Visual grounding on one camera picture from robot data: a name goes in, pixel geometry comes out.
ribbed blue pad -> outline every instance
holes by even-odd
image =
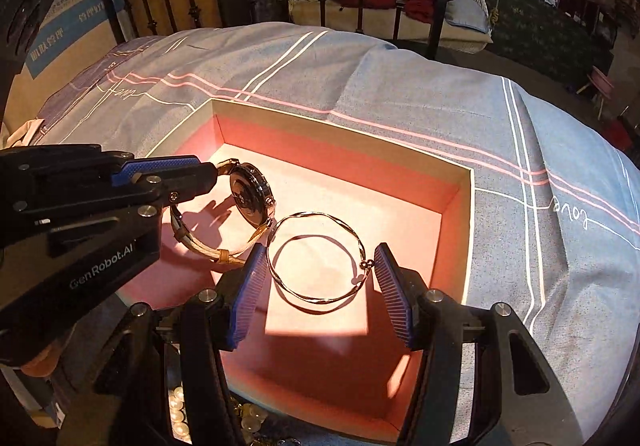
[[[402,340],[406,347],[410,347],[412,340],[412,314],[409,302],[404,297],[396,273],[391,266],[388,257],[382,252],[380,246],[376,248],[373,256],[374,272],[382,296],[385,299],[386,311],[391,318],[391,323],[396,331],[396,336]]]
[[[126,162],[120,171],[111,175],[111,185],[114,187],[124,186],[131,181],[136,173],[153,173],[169,168],[181,168],[183,166],[193,166],[200,164],[196,157],[165,157],[161,159],[136,159]]]
[[[264,278],[269,272],[266,259],[266,248],[259,246],[259,251],[249,256],[244,265],[247,275],[240,288],[240,292],[236,301],[231,308],[231,319],[229,321],[229,330],[226,333],[226,344],[231,349],[237,349],[242,340],[245,339],[251,318],[254,316],[255,306],[258,303],[258,297]]]

box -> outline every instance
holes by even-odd
[[[229,157],[254,164],[277,201],[276,218],[322,211],[349,224],[373,256],[386,241],[401,267],[465,300],[473,236],[473,170],[408,145],[244,102],[212,99],[175,127],[153,156]],[[232,249],[253,232],[227,177],[180,205],[210,247]],[[347,292],[360,257],[355,239],[328,219],[287,220],[270,256],[291,288]],[[183,303],[222,269],[187,251],[164,214],[161,260],[128,283],[127,302]],[[393,332],[372,274],[353,298],[311,305],[265,282],[249,335],[223,353],[229,387],[274,412],[377,442],[395,442],[414,389],[420,352]]]

watch face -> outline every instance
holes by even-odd
[[[258,168],[245,162],[234,167],[229,179],[238,211],[247,222],[258,227],[273,216],[271,187]]]

blue banner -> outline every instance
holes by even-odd
[[[116,12],[124,8],[123,0],[113,0],[113,4]],[[35,79],[51,61],[106,19],[102,0],[82,0],[42,26],[27,55],[31,77]]]

pink stripe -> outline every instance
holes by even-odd
[[[112,72],[111,74],[113,74],[113,76],[116,77],[116,79],[124,79],[124,78],[118,77],[114,72]],[[133,74],[133,73],[130,73],[129,75],[135,76],[138,79],[155,79],[155,80],[143,80],[142,82],[151,82],[151,83],[153,83],[153,82],[158,82],[158,80],[159,80],[159,81],[163,82],[164,84],[168,84],[169,86],[176,86],[174,84],[170,84],[170,83],[166,82],[164,79],[161,79],[160,77],[142,77],[142,76],[139,76],[139,75]],[[389,130],[389,131],[396,132],[396,133],[401,133],[403,135],[408,135],[410,137],[418,137],[420,139],[432,140],[433,142],[439,142],[439,143],[442,143],[444,145],[457,147],[457,148],[460,148],[460,149],[465,149],[467,151],[479,153],[481,155],[485,155],[487,157],[497,159],[498,161],[504,162],[504,163],[508,164],[509,166],[519,170],[519,171],[522,171],[524,173],[529,174],[529,172],[527,172],[525,169],[523,169],[523,168],[521,168],[521,167],[519,167],[519,166],[517,166],[517,165],[515,165],[515,164],[513,164],[513,163],[511,163],[509,161],[506,161],[505,159],[502,159],[501,157],[498,157],[497,155],[493,155],[492,153],[485,152],[485,151],[483,151],[481,149],[473,148],[471,146],[459,145],[457,143],[449,142],[449,141],[444,140],[444,139],[437,139],[435,137],[429,137],[429,136],[426,136],[426,135],[423,135],[423,134],[402,130],[402,129],[395,128],[395,127],[392,127],[392,126],[385,126],[383,124],[377,124],[377,123],[374,123],[374,122],[364,121],[363,119],[357,119],[355,117],[350,117],[349,115],[345,115],[343,113],[338,113],[338,112],[335,112],[333,110],[319,110],[319,109],[316,109],[316,108],[309,108],[309,107],[306,107],[306,106],[301,106],[299,104],[293,104],[293,103],[290,103],[290,102],[273,99],[271,97],[258,95],[257,93],[250,93],[250,92],[247,92],[247,91],[243,92],[241,90],[236,90],[234,88],[223,88],[223,87],[217,86],[217,85],[215,85],[215,84],[213,84],[213,83],[211,83],[211,82],[209,82],[209,81],[207,81],[205,79],[202,79],[200,76],[196,76],[195,74],[184,74],[183,76],[174,76],[173,74],[168,74],[168,76],[171,77],[172,79],[184,79],[185,77],[193,77],[194,79],[197,79],[200,82],[202,82],[202,83],[204,83],[204,84],[206,84],[208,86],[211,86],[212,88],[215,88],[216,90],[223,90],[225,92],[235,92],[235,93],[239,92],[239,93],[242,93],[242,94],[245,94],[245,95],[254,96],[256,98],[259,98],[259,99],[262,99],[264,101],[271,102],[271,103],[274,103],[274,104],[280,104],[280,105],[283,105],[283,106],[289,106],[291,108],[303,109],[305,111],[311,111],[311,112],[314,112],[314,113],[321,113],[321,114],[330,114],[331,113],[333,115],[336,115],[339,118],[346,119],[346,120],[352,121],[352,122],[356,122],[358,124],[364,124],[366,126],[372,126],[372,127],[379,127],[381,129]],[[130,81],[128,79],[125,79],[125,80],[127,82],[130,82],[131,84],[137,84],[136,82]],[[195,84],[192,84],[192,86],[194,86],[195,88],[197,88],[199,90],[202,90],[203,92],[207,93],[207,95],[209,95],[209,92],[207,92],[206,90],[203,90],[201,87],[196,86]],[[231,100],[235,99],[233,97],[223,96],[223,95],[215,96],[215,97],[229,98]],[[463,158],[463,157],[460,157],[460,156],[457,156],[457,155],[452,155],[452,154],[449,154],[449,153],[446,153],[446,152],[442,152],[440,150],[435,150],[435,149],[429,148],[429,147],[422,147],[420,145],[415,145],[415,144],[411,144],[411,143],[410,143],[410,145],[414,146],[414,147],[417,147],[417,148],[420,148],[420,149],[424,149],[425,151],[430,151],[432,153],[436,153],[438,155],[446,156],[447,158],[452,158],[452,159],[460,160],[460,161],[463,161],[463,162],[469,162],[469,163],[477,164],[477,165],[482,166],[482,167],[486,167],[486,168],[492,169],[493,171],[497,171],[498,173],[503,173],[505,175],[509,175],[509,176],[511,176],[511,177],[513,177],[513,178],[515,178],[515,179],[517,179],[517,180],[519,180],[519,181],[521,181],[521,182],[523,182],[525,184],[530,184],[530,185],[534,185],[534,186],[541,186],[541,185],[544,185],[544,184],[547,184],[547,183],[550,182],[549,180],[543,180],[543,181],[539,181],[539,182],[530,182],[530,181],[521,179],[516,174],[513,174],[513,173],[511,173],[511,172],[509,172],[509,171],[507,171],[507,170],[505,170],[503,168],[491,165],[491,164],[486,163],[486,162],[478,161],[476,159]],[[545,169],[545,170],[541,170],[541,171],[537,171],[537,172],[531,172],[531,175],[538,175],[538,174],[543,174],[543,173],[548,173],[548,171]],[[618,210],[617,208],[611,206],[607,201],[601,199],[600,197],[594,195],[593,193],[590,193],[590,192],[588,192],[586,190],[583,190],[583,189],[578,188],[578,187],[576,187],[576,186],[574,186],[572,184],[569,184],[566,180],[562,179],[561,177],[558,177],[557,175],[552,175],[552,176],[555,177],[556,179],[562,181],[564,184],[568,185],[569,187],[574,188],[575,190],[581,191],[582,193],[587,194],[591,198],[596,199],[599,202],[611,207],[613,210],[615,210],[615,212],[620,214],[623,218],[628,220],[630,223],[633,223],[634,225],[639,225],[637,222],[634,222],[633,220],[629,219],[629,217],[627,217],[622,212],[620,212],[620,210]],[[559,190],[565,191],[566,193],[569,193],[571,196],[573,196],[573,197],[575,197],[575,198],[577,198],[579,200],[582,200],[582,201],[586,202],[587,204],[590,204],[591,206],[597,207],[598,209],[602,209],[603,211],[609,213],[612,217],[614,217],[615,219],[619,220],[621,223],[623,223],[625,226],[627,226],[630,230],[632,230],[633,232],[637,233],[637,231],[635,229],[633,229],[632,227],[627,225],[625,222],[623,222],[623,220],[621,220],[619,217],[614,215],[608,209],[606,209],[606,208],[604,208],[602,206],[598,206],[596,204],[593,204],[590,201],[577,196],[575,193],[572,193],[571,191],[568,191],[568,190],[558,186],[557,184],[555,184],[553,182],[551,182],[551,183],[556,188],[558,188]]]

